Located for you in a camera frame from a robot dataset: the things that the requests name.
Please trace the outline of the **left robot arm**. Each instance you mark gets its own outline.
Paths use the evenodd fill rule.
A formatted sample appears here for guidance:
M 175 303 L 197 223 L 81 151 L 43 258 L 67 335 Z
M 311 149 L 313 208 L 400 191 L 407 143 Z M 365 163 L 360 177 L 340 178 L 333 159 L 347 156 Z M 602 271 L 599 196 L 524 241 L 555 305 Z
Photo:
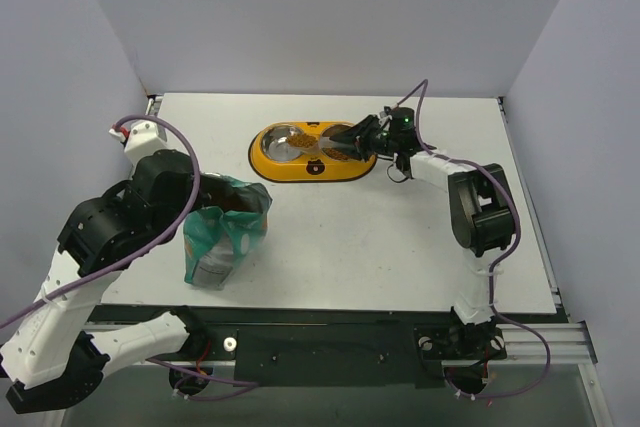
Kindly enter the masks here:
M 1 347 L 1 373 L 17 414 L 65 410 L 109 375 L 149 358 L 200 355 L 210 339 L 186 306 L 110 332 L 84 328 L 107 288 L 137 258 L 172 240 L 201 206 L 193 155 L 161 149 L 140 159 L 131 179 L 80 203 L 57 238 L 33 311 Z

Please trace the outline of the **clear plastic scoop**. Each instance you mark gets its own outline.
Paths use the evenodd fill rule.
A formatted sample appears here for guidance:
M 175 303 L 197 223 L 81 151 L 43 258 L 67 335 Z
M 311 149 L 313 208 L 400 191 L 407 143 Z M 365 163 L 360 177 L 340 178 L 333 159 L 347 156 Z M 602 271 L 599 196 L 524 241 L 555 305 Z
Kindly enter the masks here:
M 333 148 L 332 141 L 328 137 L 310 134 L 297 127 L 290 129 L 284 145 L 285 151 L 291 155 L 326 156 L 336 159 L 342 157 L 342 154 Z

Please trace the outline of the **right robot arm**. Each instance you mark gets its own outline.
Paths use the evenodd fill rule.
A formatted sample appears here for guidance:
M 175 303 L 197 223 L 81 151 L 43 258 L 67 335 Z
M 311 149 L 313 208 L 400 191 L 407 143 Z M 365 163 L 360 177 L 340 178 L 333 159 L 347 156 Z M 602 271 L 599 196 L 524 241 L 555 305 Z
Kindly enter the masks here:
M 504 347 L 496 327 L 495 283 L 498 264 L 520 240 L 520 221 L 509 184 L 498 164 L 480 166 L 456 160 L 424 142 L 420 111 L 387 107 L 356 125 L 328 136 L 328 146 L 358 161 L 390 157 L 411 180 L 447 194 L 453 237 L 462 250 L 455 318 L 447 330 L 449 349 L 468 356 Z

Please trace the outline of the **green pet food bag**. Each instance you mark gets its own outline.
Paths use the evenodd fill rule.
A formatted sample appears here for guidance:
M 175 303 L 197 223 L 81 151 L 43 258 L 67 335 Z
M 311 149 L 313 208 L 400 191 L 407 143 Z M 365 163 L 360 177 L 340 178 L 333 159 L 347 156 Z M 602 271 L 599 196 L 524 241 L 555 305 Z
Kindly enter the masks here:
M 204 174 L 198 203 L 183 223 L 184 282 L 223 289 L 266 237 L 271 205 L 261 183 Z

